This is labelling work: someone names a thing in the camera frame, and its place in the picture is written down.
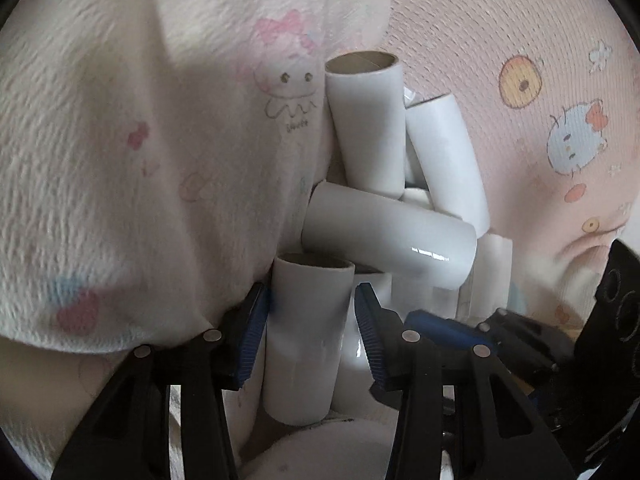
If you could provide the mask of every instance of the screw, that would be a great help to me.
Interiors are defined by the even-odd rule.
[[[407,341],[408,343],[417,343],[420,341],[420,334],[418,334],[415,330],[405,330],[402,332],[402,339]]]
[[[202,338],[204,341],[213,343],[216,341],[220,341],[222,339],[222,332],[217,328],[212,328],[211,330],[207,330],[204,334],[202,334]]]
[[[489,350],[488,346],[476,345],[474,346],[474,354],[478,357],[489,357],[491,355],[491,350]]]
[[[135,355],[138,359],[144,359],[145,357],[148,357],[149,354],[151,354],[151,348],[149,348],[147,345],[139,346],[133,351],[133,355]]]

